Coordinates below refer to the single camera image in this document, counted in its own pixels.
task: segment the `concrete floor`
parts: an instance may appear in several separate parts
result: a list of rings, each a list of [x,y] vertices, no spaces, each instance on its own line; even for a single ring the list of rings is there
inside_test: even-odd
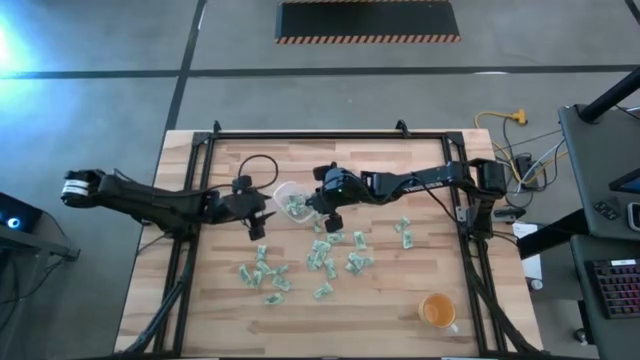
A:
[[[463,36],[457,45],[276,46],[277,1],[209,0],[192,67],[619,65],[640,60],[640,27],[623,1],[451,1]],[[5,0],[0,2],[0,75],[5,70],[177,70],[196,2]],[[524,108],[530,124],[508,127],[510,140],[518,142],[559,129],[558,107],[589,102],[624,75],[190,79],[176,127],[209,129],[219,120],[226,129],[390,128],[401,118],[412,128],[468,128],[479,111]],[[63,266],[31,297],[12,358],[111,352],[141,229],[112,211],[64,207],[62,177],[70,169],[119,168],[150,182],[175,87],[175,78],[0,80],[0,153],[8,155],[0,162],[5,174],[0,191],[51,212],[82,249],[78,262]],[[633,96],[625,104],[639,100]],[[482,124],[504,142],[500,119],[486,118]],[[560,139],[556,134],[518,151],[540,156]],[[558,181],[536,195],[525,220],[547,223],[579,208],[575,187],[565,157],[559,161]],[[560,253],[546,263],[566,261],[568,254]],[[567,336],[579,326],[575,302],[534,300],[547,350],[597,354]]]

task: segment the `orange liquid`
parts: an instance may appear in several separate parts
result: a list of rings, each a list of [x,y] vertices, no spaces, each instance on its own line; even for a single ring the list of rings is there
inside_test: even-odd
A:
[[[420,319],[433,326],[446,328],[456,319],[453,301],[443,294],[433,294],[424,299],[418,308]]]

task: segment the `cup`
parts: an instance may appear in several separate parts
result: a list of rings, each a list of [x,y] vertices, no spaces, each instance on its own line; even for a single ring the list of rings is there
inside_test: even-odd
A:
[[[444,294],[433,294],[422,300],[418,307],[420,320],[441,329],[457,334],[459,329],[456,320],[456,307],[453,301]]]

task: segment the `wooden table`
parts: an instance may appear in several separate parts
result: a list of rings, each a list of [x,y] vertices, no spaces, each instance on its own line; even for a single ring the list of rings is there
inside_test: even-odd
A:
[[[486,130],[462,130],[467,157],[493,158]],[[180,190],[183,186],[193,131],[167,133],[155,186]],[[442,147],[434,140],[218,140],[209,184],[230,183],[246,157],[262,153],[280,166],[278,181],[296,181],[309,191],[319,185],[311,169],[337,161],[355,173],[361,170],[404,173],[443,164]],[[245,174],[254,184],[273,177],[266,160],[249,162]],[[434,193],[451,204],[447,189]],[[419,357],[471,356],[477,354],[456,229],[438,204],[425,193],[404,196],[385,206],[359,205],[341,208],[350,242],[334,246],[338,278],[335,292],[321,301],[312,292],[327,281],[326,272],[308,272],[306,255],[317,236],[312,224],[296,224],[283,213],[269,219],[266,238],[249,241],[239,223],[204,226],[184,340],[184,356],[340,356]],[[392,225],[401,216],[411,219],[415,247],[402,249],[401,237]],[[352,231],[363,231],[375,265],[353,277],[344,266],[354,250]],[[160,234],[147,228],[141,244]],[[270,277],[261,289],[249,289],[238,276],[238,267],[255,266],[258,244],[268,245],[271,267],[288,264],[285,277],[292,290],[285,303],[265,306],[266,296],[276,292]],[[542,348],[538,326],[517,249],[495,238],[489,255],[500,305],[528,341]],[[137,259],[124,308],[116,350],[133,342],[158,309],[169,259],[171,240],[161,240]],[[420,322],[418,303],[433,293],[450,296],[457,307],[460,332],[446,331]],[[488,312],[483,318],[490,348],[495,349]],[[175,307],[166,347],[171,346]]]

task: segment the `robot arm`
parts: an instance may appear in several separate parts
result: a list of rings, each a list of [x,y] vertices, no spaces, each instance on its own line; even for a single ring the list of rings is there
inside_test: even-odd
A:
[[[466,175],[466,166],[477,169],[477,186]],[[336,212],[338,207],[358,203],[384,205],[405,194],[452,186],[472,199],[468,228],[474,235],[486,238],[492,231],[494,202],[506,194],[502,165],[484,159],[475,159],[468,164],[450,161],[443,166],[400,175],[363,171],[360,177],[332,163],[315,168],[313,174],[316,180],[322,181],[322,186],[307,200],[307,205],[320,214],[329,215],[325,222],[328,232],[342,228],[342,218]]]
[[[168,191],[107,175],[101,170],[69,171],[65,176],[62,201],[76,208],[103,206],[131,215],[138,222],[148,220],[173,237],[193,234],[194,224],[248,222],[249,237],[265,236],[264,225],[273,213],[265,210],[269,196],[252,187],[250,176],[234,180],[233,193],[220,196],[205,191]]]

